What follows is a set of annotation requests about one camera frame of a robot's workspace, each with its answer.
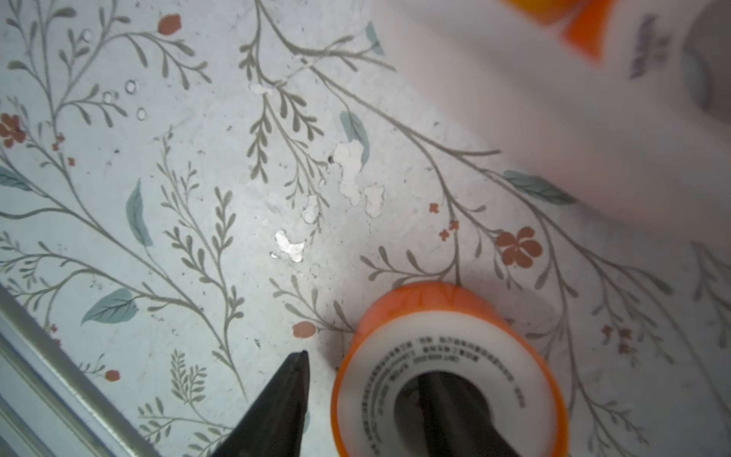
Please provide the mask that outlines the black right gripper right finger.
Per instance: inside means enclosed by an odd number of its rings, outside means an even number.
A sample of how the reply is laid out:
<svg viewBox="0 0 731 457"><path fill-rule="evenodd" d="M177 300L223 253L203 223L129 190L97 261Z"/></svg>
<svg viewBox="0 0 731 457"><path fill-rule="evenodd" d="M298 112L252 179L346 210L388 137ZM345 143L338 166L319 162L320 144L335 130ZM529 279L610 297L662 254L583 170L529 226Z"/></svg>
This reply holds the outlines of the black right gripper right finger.
<svg viewBox="0 0 731 457"><path fill-rule="evenodd" d="M494 428L489 404L466 379L432 371L418 377L426 449L430 456L516 456Z"/></svg>

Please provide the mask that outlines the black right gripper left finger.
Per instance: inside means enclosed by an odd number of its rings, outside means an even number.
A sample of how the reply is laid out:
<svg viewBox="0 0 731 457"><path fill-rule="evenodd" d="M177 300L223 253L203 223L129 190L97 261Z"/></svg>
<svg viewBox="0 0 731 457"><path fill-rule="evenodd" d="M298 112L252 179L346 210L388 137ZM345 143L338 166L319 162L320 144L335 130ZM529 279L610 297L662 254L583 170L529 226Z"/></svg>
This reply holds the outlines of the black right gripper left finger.
<svg viewBox="0 0 731 457"><path fill-rule="evenodd" d="M229 457L298 457L309 392L310 358L305 350L293 352L213 454Z"/></svg>

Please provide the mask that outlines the orange white tape roll bottom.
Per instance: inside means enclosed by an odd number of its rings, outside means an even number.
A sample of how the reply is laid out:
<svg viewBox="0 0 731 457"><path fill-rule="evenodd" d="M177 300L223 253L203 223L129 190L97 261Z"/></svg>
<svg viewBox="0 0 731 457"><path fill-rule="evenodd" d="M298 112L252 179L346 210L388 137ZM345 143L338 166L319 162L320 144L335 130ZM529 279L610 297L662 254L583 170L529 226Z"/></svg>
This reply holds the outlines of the orange white tape roll bottom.
<svg viewBox="0 0 731 457"><path fill-rule="evenodd" d="M394 289L361 319L334 382L343 456L430 456L418 377L444 371L479 390L516 456L565 456L568 415L543 358L485 299L445 282Z"/></svg>

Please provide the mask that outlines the orange white tape roll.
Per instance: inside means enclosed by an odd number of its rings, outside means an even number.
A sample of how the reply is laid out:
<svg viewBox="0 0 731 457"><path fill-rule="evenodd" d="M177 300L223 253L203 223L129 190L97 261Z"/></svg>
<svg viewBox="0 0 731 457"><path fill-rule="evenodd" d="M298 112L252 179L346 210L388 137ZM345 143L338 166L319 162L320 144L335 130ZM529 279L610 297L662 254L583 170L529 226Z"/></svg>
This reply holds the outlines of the orange white tape roll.
<svg viewBox="0 0 731 457"><path fill-rule="evenodd" d="M479 390L516 456L565 456L568 415L543 358L485 299L445 282L394 289L361 319L334 382L343 456L430 456L418 377L444 371Z"/></svg>
<svg viewBox="0 0 731 457"><path fill-rule="evenodd" d="M591 0L563 31L563 41L593 62L603 57L607 26L615 8L614 0Z"/></svg>

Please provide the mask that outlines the white plastic storage box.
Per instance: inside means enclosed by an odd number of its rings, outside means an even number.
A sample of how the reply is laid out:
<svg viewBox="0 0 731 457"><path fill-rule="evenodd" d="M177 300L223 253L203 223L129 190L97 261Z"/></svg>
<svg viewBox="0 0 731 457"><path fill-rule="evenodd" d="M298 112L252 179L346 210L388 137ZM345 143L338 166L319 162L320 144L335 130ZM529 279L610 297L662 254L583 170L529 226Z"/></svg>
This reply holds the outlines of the white plastic storage box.
<svg viewBox="0 0 731 457"><path fill-rule="evenodd" d="M399 74L474 133L624 222L730 243L730 5L615 1L603 57L506 1L377 1Z"/></svg>

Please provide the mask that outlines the yellow black tape roll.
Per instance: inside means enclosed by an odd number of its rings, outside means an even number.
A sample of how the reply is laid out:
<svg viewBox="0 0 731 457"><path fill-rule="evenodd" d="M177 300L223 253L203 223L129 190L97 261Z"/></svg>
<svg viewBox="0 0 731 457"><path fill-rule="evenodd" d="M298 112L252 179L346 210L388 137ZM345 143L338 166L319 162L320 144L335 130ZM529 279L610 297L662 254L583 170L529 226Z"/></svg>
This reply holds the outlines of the yellow black tape roll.
<svg viewBox="0 0 731 457"><path fill-rule="evenodd" d="M506 0L506 4L542 25L565 18L578 8L581 0Z"/></svg>

